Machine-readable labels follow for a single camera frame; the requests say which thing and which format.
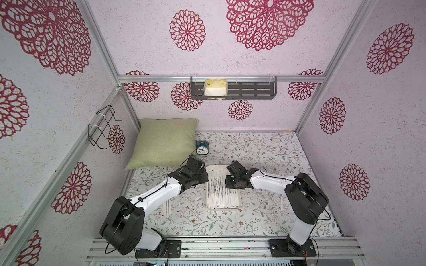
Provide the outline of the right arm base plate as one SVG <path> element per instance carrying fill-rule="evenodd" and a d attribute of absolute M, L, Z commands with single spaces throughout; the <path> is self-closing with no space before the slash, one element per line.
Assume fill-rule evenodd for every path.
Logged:
<path fill-rule="evenodd" d="M 269 239 L 268 241 L 270 252 L 274 258 L 284 257 L 316 257 L 317 252 L 315 245 L 311 239 L 308 239 L 305 244 L 298 245 L 290 238 L 286 239 Z"/>

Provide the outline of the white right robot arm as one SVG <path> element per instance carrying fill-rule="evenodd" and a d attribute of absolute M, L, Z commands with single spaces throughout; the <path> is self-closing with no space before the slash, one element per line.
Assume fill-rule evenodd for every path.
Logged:
<path fill-rule="evenodd" d="M 226 188 L 268 190 L 287 197 L 296 215 L 295 223 L 288 234 L 287 242 L 297 248 L 308 241 L 320 215 L 326 210 L 329 199 L 308 174 L 279 176 L 258 169 L 244 168 L 238 161 L 228 165 Z"/>

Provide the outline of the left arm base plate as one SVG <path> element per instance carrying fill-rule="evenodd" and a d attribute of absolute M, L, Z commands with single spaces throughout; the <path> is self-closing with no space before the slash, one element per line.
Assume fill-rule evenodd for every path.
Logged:
<path fill-rule="evenodd" d="M 135 258 L 151 259 L 151 258 L 180 258 L 182 251 L 181 240 L 165 240 L 161 241 L 159 247 L 155 250 L 136 249 Z"/>

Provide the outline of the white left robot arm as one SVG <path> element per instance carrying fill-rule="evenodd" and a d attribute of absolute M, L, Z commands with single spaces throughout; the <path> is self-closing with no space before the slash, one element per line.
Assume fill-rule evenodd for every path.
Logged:
<path fill-rule="evenodd" d="M 203 160 L 191 155 L 186 164 L 166 175 L 164 181 L 139 196 L 118 197 L 112 204 L 99 234 L 121 255 L 132 251 L 153 257 L 167 253 L 166 237 L 154 229 L 144 229 L 145 217 L 171 198 L 208 182 Z"/>

